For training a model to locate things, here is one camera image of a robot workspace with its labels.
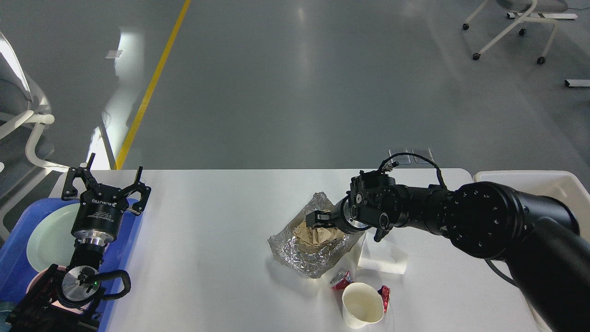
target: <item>paper cup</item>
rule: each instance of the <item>paper cup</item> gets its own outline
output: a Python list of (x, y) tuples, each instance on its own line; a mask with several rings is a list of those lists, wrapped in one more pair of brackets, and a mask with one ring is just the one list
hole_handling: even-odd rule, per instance
[(377, 291), (362, 282), (353, 282), (342, 293), (342, 318), (350, 328), (375, 324), (383, 318), (383, 299)]

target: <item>black robotic arm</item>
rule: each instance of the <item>black robotic arm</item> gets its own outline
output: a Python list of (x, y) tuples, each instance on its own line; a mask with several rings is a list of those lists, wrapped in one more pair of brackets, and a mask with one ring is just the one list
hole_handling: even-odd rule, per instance
[(345, 233), (374, 227), (377, 242), (394, 227), (444, 236), (471, 256), (506, 262), (514, 284), (554, 331), (589, 330), (590, 244), (567, 206), (491, 182), (450, 191), (433, 162), (440, 183), (408, 187), (385, 173), (387, 161), (353, 177), (333, 211), (308, 214), (308, 227)]

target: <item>black cable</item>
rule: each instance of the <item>black cable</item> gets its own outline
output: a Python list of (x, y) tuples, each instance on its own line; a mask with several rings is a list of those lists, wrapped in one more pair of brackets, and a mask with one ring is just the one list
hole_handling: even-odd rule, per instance
[(490, 269), (492, 271), (494, 271), (500, 278), (506, 280), (510, 285), (513, 285), (514, 287), (518, 288), (518, 286), (516, 285), (514, 280), (512, 280), (511, 277), (505, 275), (502, 271), (500, 271), (500, 269), (498, 269), (498, 267), (496, 265), (494, 265), (494, 263), (492, 263), (491, 260), (486, 259), (486, 263), (487, 263), (487, 266), (489, 266)]
[(378, 171), (383, 171), (383, 167), (385, 166), (385, 164), (387, 164), (388, 161), (390, 161), (391, 159), (393, 159), (395, 157), (401, 156), (401, 155), (411, 155), (413, 157), (420, 158), (420, 159), (424, 160), (425, 162), (427, 162), (427, 163), (431, 164), (432, 166), (434, 166), (434, 168), (437, 169), (437, 179), (438, 179), (439, 185), (443, 189), (446, 189), (447, 188), (447, 185), (444, 183), (444, 180), (443, 180), (443, 172), (441, 171), (440, 167), (434, 161), (432, 161), (432, 160), (430, 160), (430, 159), (428, 159), (428, 158), (426, 158), (426, 157), (424, 157), (422, 155), (419, 155), (419, 154), (413, 154), (413, 153), (410, 153), (410, 152), (400, 152), (398, 154), (393, 154), (393, 155), (389, 156), (389, 158), (387, 158), (386, 160), (383, 160), (383, 162), (381, 163), (381, 165), (379, 166), (379, 168), (377, 168), (377, 170)]

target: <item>white table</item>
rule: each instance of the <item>white table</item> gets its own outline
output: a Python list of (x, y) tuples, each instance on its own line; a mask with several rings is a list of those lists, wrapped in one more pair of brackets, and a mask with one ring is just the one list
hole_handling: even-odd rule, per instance
[[(134, 171), (95, 171), (124, 187)], [(278, 233), (324, 191), (336, 203), (358, 170), (185, 170), (143, 172), (153, 188), (127, 271), (132, 291), (116, 300), (109, 331), (345, 331), (340, 292), (328, 287), (356, 249), (320, 279), (273, 259)], [(444, 169), (451, 190), (472, 182)], [(434, 170), (400, 169), (397, 183), (436, 183)], [(51, 193), (58, 197), (62, 176)], [(356, 281), (391, 288), (385, 318), (362, 331), (537, 331), (522, 294), (440, 236), (394, 229), (407, 251), (405, 275), (351, 269)]]

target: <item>aluminum foil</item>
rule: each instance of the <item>aluminum foil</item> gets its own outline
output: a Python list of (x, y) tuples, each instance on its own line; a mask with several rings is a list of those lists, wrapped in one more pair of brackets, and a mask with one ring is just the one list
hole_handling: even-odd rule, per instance
[(315, 193), (293, 220), (278, 234), (268, 239), (274, 259), (310, 278), (320, 278), (326, 271), (349, 252), (363, 235), (362, 232), (345, 234), (341, 239), (328, 242), (325, 246), (314, 248), (300, 245), (293, 230), (305, 216), (315, 210), (333, 210), (334, 205), (325, 193)]

